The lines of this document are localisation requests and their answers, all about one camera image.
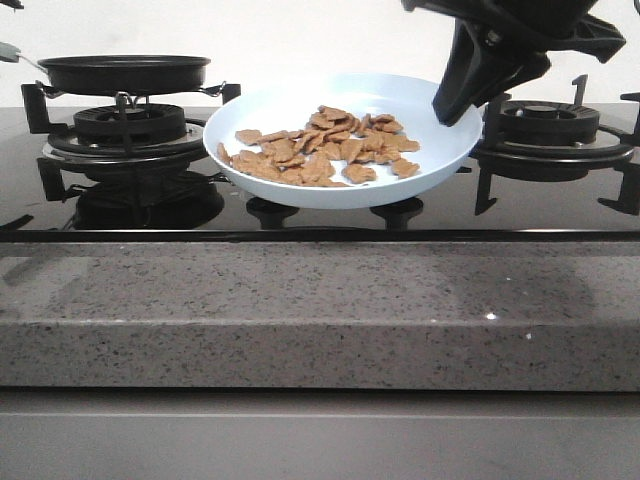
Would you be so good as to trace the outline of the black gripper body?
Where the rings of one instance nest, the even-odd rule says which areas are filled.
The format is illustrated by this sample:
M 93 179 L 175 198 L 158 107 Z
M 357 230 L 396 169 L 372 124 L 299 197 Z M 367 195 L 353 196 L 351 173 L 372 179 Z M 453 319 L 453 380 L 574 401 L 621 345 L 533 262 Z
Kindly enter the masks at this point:
M 593 1 L 404 1 L 407 11 L 422 8 L 482 25 L 535 51 L 573 50 L 609 61 L 626 44 L 612 24 L 594 17 Z

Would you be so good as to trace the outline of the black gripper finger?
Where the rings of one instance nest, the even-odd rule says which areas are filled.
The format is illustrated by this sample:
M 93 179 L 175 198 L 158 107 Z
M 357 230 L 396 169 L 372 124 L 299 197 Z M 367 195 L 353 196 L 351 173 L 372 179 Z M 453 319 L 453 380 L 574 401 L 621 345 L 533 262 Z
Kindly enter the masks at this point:
M 460 118 L 502 92 L 505 76 L 503 37 L 469 20 L 455 21 L 451 52 L 432 101 L 438 118 Z
M 546 54 L 509 59 L 486 51 L 454 51 L 442 78 L 442 124 L 452 126 L 471 106 L 481 106 L 550 68 Z

